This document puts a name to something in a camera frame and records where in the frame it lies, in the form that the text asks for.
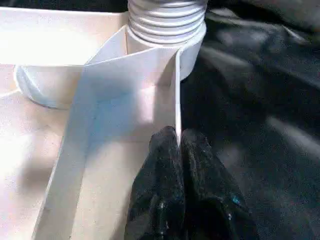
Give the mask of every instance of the flexible duct hose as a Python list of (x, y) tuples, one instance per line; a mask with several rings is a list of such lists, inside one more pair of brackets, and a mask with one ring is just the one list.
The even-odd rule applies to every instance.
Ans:
[(129, 27), (141, 39), (182, 44), (204, 24), (207, 0), (128, 0)]

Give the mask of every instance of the white plastic panel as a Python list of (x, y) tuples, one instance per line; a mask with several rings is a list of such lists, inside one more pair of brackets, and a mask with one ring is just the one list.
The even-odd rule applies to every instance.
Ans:
[(133, 54), (84, 67), (33, 239), (123, 238), (131, 185), (152, 134), (171, 125), (181, 136), (181, 70), (184, 78), (191, 72), (205, 28), (200, 33), (181, 50), (143, 50), (140, 42), (143, 51), (127, 33)]
[(0, 63), (84, 65), (127, 21), (126, 12), (0, 7)]
[(1, 239), (31, 238), (68, 115), (17, 90), (0, 97)]

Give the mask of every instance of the white plastic divider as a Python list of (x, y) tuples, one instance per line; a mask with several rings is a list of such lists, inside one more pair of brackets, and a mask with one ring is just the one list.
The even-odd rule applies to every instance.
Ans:
[(123, 238), (131, 185), (152, 134), (171, 125), (180, 139), (180, 80), (192, 71), (205, 32), (203, 25), (185, 46), (174, 48), (143, 47), (127, 31), (126, 52), (132, 54), (88, 62), (34, 240)]

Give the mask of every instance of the white plastic board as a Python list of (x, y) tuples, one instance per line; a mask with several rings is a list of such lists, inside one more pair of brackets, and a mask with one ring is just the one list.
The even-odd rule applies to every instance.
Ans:
[(127, 21), (126, 12), (0, 7), (0, 64), (19, 65), (15, 81), (31, 100), (68, 109), (84, 64)]
[(33, 239), (123, 238), (131, 185), (152, 134), (171, 125), (181, 136), (180, 81), (193, 68), (202, 31), (177, 54), (149, 48), (85, 66)]

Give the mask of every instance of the black leather surface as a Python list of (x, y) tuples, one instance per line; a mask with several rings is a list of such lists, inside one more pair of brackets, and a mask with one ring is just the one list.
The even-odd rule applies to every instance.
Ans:
[(195, 68), (181, 83), (183, 128), (208, 137), (261, 239), (320, 239), (317, 46), (282, 26), (206, 22)]

